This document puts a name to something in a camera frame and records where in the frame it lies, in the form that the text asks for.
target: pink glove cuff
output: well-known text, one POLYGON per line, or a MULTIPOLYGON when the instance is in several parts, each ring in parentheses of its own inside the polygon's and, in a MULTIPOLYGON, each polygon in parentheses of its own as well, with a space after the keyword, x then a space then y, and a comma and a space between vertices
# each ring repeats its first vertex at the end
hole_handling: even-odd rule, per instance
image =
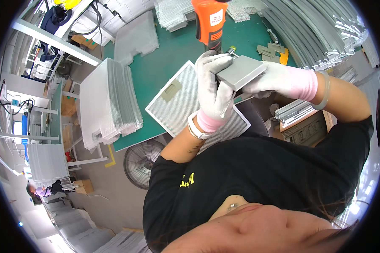
POLYGON ((225 124, 225 121, 211 119, 200 109, 197 113, 197 123, 205 133, 211 134, 225 124))
POLYGON ((299 98, 304 101, 314 99, 318 89, 318 79, 312 70, 304 70, 287 66, 289 74, 295 80, 290 91, 291 98, 299 98))

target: hand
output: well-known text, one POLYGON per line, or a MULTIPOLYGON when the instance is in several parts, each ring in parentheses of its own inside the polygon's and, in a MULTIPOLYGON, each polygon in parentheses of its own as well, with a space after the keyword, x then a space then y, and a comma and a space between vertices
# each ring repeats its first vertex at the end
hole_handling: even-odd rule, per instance
POLYGON ((311 101, 318 88, 315 72, 285 66, 275 62, 263 62, 266 70, 242 88, 244 93, 257 98, 268 97, 276 91, 288 98, 311 101))
POLYGON ((219 54, 215 50, 203 53, 196 61, 198 99, 200 110, 197 123, 206 133, 213 133, 228 120, 234 104, 234 91, 220 83, 217 88, 216 76, 232 64, 229 54, 219 54))

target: fan grill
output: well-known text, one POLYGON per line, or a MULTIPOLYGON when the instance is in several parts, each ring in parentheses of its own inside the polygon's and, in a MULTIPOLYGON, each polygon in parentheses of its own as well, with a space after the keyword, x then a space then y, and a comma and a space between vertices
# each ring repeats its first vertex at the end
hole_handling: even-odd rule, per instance
POLYGON ((124 171, 132 184, 144 190, 149 189, 152 166, 163 148, 164 145, 156 140, 146 140, 127 149, 124 171))

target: yellow print on t-shirt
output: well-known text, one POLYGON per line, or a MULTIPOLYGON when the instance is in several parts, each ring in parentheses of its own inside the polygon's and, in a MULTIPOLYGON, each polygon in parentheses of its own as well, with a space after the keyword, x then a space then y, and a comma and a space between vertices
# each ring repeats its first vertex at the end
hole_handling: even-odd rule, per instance
POLYGON ((194 172, 192 174, 190 174, 190 177, 189 177, 189 181, 188 182, 184 182, 182 180, 182 183, 180 184, 179 188, 180 187, 189 187, 189 185, 193 184, 194 183, 194 172))

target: window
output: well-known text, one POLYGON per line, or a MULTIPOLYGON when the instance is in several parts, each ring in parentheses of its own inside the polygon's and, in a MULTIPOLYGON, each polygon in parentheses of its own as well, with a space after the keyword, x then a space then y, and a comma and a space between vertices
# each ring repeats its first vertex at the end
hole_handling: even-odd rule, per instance
MULTIPOLYGON (((15 121, 13 124, 13 134, 22 135, 23 134, 23 123, 21 121, 15 121)), ((15 144, 21 144, 20 138, 14 139, 15 144)))

